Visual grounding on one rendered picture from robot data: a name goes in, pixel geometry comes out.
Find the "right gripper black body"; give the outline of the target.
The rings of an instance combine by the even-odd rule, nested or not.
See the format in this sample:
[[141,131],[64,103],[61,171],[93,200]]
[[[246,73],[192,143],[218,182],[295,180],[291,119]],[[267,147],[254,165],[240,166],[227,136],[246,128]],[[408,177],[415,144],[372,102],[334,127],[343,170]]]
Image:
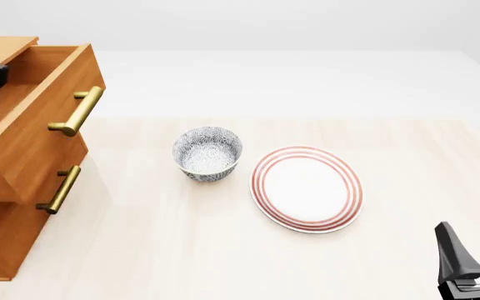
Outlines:
[[473,276],[438,277],[442,300],[480,300],[480,284]]

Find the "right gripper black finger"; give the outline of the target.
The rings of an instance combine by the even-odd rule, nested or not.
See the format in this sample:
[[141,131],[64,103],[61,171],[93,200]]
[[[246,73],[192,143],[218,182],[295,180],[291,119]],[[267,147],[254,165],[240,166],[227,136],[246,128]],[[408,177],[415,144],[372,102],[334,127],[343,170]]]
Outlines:
[[439,254],[438,284],[480,278],[480,264],[472,257],[448,222],[435,227]]

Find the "white plate with red rings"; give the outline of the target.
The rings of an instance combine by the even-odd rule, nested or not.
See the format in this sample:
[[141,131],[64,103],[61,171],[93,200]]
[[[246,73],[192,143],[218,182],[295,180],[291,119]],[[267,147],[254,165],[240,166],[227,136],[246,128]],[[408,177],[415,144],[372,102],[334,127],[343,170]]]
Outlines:
[[301,233],[344,229],[364,206],[356,172],[340,157],[318,147],[280,147],[265,154],[249,177],[249,189],[266,217]]

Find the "blue-white patterned bowl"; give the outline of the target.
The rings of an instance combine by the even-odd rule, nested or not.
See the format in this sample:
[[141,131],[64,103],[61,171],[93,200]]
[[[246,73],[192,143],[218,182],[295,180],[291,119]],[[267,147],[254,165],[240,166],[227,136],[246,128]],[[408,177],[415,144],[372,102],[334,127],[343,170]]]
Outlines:
[[197,182],[216,182],[237,166],[243,152],[239,137],[222,127],[197,127],[182,134],[172,145],[179,169]]

